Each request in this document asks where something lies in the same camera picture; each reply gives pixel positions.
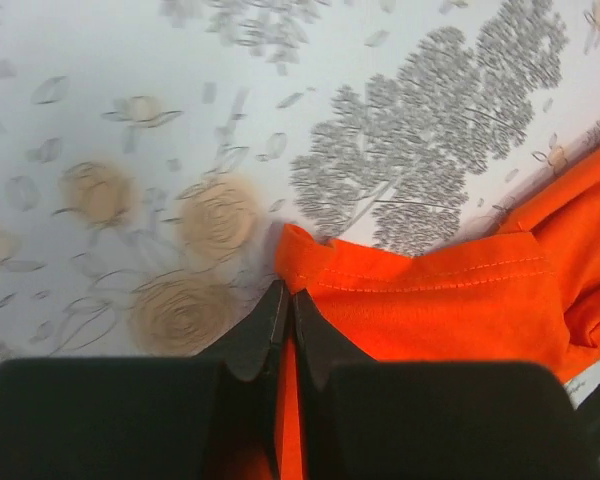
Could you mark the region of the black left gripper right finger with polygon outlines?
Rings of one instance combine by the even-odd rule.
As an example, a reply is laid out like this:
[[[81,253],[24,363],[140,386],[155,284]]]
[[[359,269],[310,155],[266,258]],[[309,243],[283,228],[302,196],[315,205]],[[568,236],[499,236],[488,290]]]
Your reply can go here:
[[[293,298],[310,479],[600,479],[597,452],[545,368],[381,362]]]

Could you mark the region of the orange t-shirt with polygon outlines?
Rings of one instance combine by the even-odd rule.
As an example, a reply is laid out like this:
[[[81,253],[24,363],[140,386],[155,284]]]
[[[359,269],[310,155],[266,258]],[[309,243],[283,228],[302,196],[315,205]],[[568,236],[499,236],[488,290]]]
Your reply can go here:
[[[569,381],[600,360],[600,148],[490,236],[420,257],[288,224],[277,273],[379,360],[529,360]]]

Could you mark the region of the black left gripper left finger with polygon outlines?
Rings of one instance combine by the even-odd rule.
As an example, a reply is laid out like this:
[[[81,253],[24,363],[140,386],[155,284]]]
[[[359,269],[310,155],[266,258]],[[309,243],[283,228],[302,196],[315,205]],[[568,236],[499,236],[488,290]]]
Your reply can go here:
[[[0,364],[0,479],[276,479],[290,295],[193,357]]]

